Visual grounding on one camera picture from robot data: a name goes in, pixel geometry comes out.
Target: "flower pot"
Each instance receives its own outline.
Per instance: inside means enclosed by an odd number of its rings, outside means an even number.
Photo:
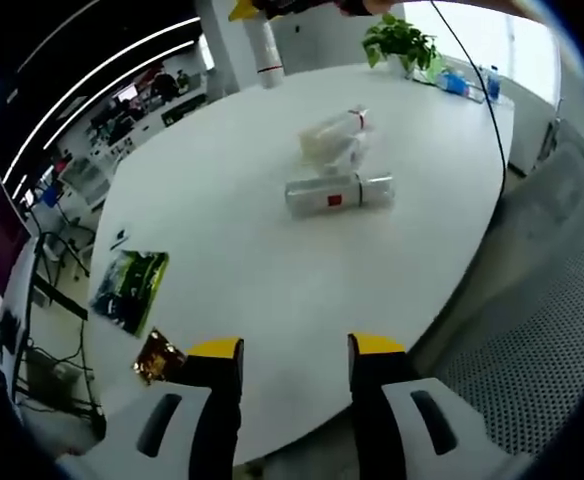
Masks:
[[[414,75],[414,62],[412,62],[408,68],[405,68],[403,61],[399,55],[388,55],[388,68],[390,73],[397,78],[412,78]]]

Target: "window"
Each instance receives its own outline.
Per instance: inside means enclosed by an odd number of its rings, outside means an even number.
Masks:
[[[552,32],[524,18],[485,8],[439,2],[437,7],[477,65],[495,65],[499,73],[550,103],[558,101],[559,53]],[[405,17],[436,37],[446,56],[467,61],[463,50],[429,2],[407,2]]]
[[[210,53],[208,39],[205,38],[205,34],[202,34],[199,39],[199,48],[201,49],[201,56],[203,57],[203,63],[205,63],[205,69],[208,71],[212,70],[214,68],[214,59]]]

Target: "desk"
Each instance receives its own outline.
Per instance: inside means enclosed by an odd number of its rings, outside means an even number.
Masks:
[[[394,207],[292,218],[286,181],[314,176],[297,132],[358,103],[376,126],[361,171],[393,173]],[[507,158],[514,107],[495,113]],[[293,75],[183,119],[121,164],[101,217],[90,297],[122,227],[125,248],[170,254],[142,339],[87,324],[106,414],[142,391],[130,367],[156,326],[183,350],[245,339],[235,463],[307,434],[350,403],[348,332],[410,348],[428,328],[479,247],[501,173],[485,104],[382,67]]]

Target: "blue bottle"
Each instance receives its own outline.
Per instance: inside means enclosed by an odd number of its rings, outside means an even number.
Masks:
[[[501,78],[499,77],[499,69],[492,65],[490,71],[488,72],[488,97],[492,101],[499,99],[499,93],[501,93]]]

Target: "person's hand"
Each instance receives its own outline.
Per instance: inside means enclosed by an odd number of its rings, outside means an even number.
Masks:
[[[387,12],[396,3],[400,3],[400,0],[363,0],[363,6],[372,15]]]

